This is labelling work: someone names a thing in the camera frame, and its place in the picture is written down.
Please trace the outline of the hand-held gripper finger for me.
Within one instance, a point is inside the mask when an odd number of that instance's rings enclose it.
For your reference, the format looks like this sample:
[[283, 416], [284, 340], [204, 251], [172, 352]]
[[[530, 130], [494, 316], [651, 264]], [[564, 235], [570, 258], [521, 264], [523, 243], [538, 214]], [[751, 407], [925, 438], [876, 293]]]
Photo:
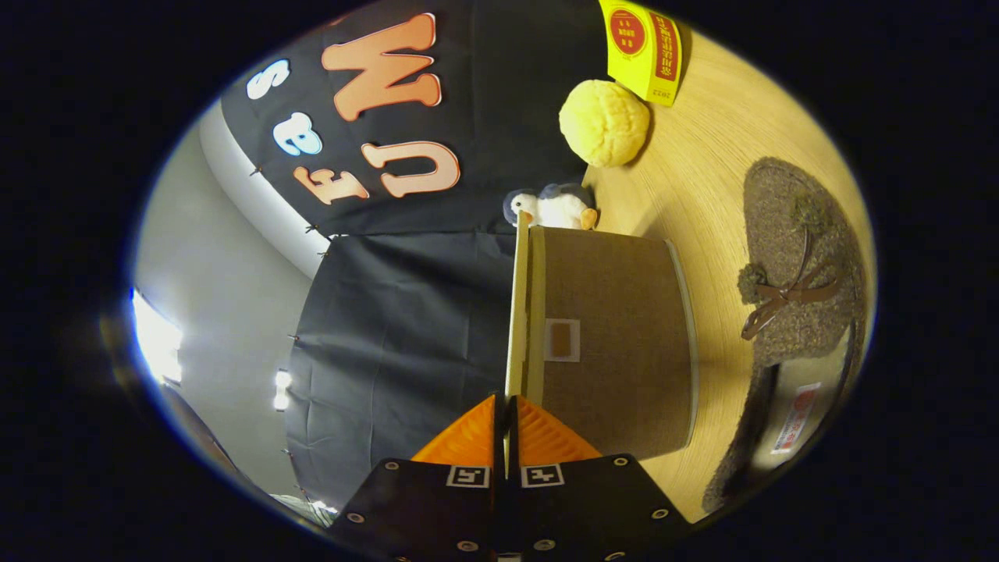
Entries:
[[656, 561], [690, 533], [634, 455], [600, 453], [539, 405], [511, 399], [507, 551], [524, 561]]
[[411, 459], [375, 466], [329, 527], [361, 561], [493, 561], [503, 398], [492, 394]]

